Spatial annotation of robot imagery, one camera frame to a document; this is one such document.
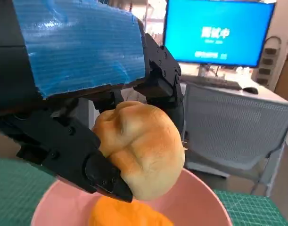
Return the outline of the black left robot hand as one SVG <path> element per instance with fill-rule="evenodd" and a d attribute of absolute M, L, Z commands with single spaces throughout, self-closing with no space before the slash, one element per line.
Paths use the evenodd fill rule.
<path fill-rule="evenodd" d="M 0 0 L 0 132 L 15 155 L 89 193 L 133 194 L 99 151 L 80 99 L 100 112 L 133 87 L 183 130 L 181 69 L 142 22 L 96 0 Z"/>

